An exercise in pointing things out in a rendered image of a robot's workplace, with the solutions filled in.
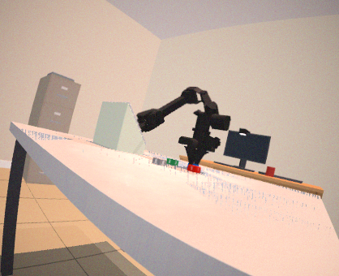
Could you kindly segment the red block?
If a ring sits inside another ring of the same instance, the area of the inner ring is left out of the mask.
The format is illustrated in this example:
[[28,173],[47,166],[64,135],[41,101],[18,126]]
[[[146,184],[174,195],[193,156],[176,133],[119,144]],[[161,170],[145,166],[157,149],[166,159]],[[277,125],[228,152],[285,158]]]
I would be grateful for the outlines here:
[[192,166],[192,165],[188,165],[188,167],[187,167],[187,170],[189,171],[193,171],[193,172],[195,172],[195,173],[199,173],[200,172],[200,166],[198,167],[198,166]]

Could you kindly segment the green block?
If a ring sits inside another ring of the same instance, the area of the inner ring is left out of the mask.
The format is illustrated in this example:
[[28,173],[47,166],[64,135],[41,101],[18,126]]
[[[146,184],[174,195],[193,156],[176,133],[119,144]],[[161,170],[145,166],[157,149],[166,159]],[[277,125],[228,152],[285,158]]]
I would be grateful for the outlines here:
[[174,160],[174,159],[167,158],[167,163],[166,164],[170,164],[172,166],[178,166],[178,161]]

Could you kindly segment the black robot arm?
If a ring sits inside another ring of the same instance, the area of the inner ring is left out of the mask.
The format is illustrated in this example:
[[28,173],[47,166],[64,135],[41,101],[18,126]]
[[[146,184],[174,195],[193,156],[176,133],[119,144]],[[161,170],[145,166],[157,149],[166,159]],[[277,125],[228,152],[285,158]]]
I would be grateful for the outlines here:
[[[198,101],[196,93],[200,94],[200,101]],[[142,132],[149,132],[161,125],[165,121],[165,116],[174,112],[181,106],[185,104],[197,105],[200,102],[203,102],[204,104],[204,112],[199,109],[194,112],[194,114],[198,115],[195,125],[207,128],[211,126],[212,129],[228,131],[230,128],[230,116],[219,115],[217,103],[212,101],[211,97],[208,95],[208,91],[204,91],[198,87],[186,88],[182,91],[180,97],[168,102],[159,109],[152,108],[139,112],[136,120]],[[206,130],[201,136],[200,142],[206,142],[215,149],[217,149],[218,146],[221,146],[221,139],[218,137],[211,137],[206,133]]]

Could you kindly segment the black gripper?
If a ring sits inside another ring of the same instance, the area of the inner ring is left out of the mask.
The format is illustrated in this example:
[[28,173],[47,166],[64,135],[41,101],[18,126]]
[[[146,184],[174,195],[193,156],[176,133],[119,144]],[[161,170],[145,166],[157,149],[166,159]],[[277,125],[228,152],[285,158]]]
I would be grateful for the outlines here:
[[195,164],[199,165],[202,157],[209,153],[215,153],[215,148],[211,147],[206,142],[200,142],[200,138],[205,132],[210,135],[211,132],[209,132],[209,128],[203,127],[203,126],[195,126],[192,128],[192,131],[194,131],[193,137],[185,137],[181,136],[178,140],[179,144],[186,144],[187,146],[184,146],[187,151],[187,157],[189,161],[189,165]]

